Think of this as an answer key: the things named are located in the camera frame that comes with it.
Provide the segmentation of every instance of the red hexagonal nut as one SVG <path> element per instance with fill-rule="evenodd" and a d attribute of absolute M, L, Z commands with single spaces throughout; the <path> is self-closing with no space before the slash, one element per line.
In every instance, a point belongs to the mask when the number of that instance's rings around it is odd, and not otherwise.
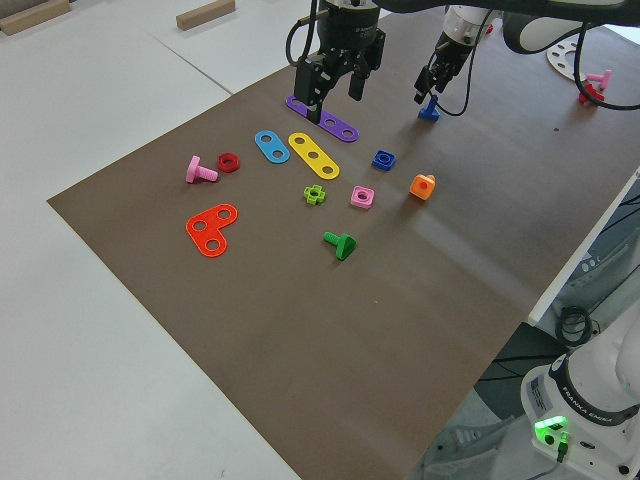
<path fill-rule="evenodd" d="M 240 168 L 240 159 L 235 153 L 223 153 L 218 157 L 218 169 L 225 173 L 235 172 Z"/>

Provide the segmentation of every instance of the orange toy block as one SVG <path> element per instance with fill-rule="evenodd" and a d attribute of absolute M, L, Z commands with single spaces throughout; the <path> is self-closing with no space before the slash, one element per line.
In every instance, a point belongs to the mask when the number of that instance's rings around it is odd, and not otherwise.
<path fill-rule="evenodd" d="M 422 200 L 431 196 L 436 188 L 436 177 L 433 175 L 416 175 L 413 179 L 409 192 Z"/>

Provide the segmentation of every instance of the blue nut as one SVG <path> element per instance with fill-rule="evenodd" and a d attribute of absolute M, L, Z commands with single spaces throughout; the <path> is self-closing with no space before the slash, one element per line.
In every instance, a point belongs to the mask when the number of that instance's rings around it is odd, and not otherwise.
<path fill-rule="evenodd" d="M 371 165 L 388 172 L 393 168 L 396 163 L 396 156 L 393 153 L 385 152 L 384 150 L 378 150 L 376 156 L 373 158 Z"/>

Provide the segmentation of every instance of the yellow plastic strip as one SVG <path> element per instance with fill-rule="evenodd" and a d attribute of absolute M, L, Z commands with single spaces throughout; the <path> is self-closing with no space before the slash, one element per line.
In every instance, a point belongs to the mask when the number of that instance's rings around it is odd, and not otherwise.
<path fill-rule="evenodd" d="M 292 133 L 289 135 L 289 145 L 320 178 L 332 180 L 340 174 L 340 167 L 309 135 L 301 132 Z"/>

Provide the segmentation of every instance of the green bolt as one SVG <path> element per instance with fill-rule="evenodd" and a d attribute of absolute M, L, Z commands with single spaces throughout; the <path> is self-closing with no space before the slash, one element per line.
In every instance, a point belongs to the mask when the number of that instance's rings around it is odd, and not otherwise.
<path fill-rule="evenodd" d="M 356 248 L 358 242 L 356 239 L 346 233 L 338 236 L 335 233 L 324 232 L 325 241 L 329 242 L 331 245 L 336 246 L 336 257 L 338 260 L 344 260 L 351 252 L 353 252 Z"/>

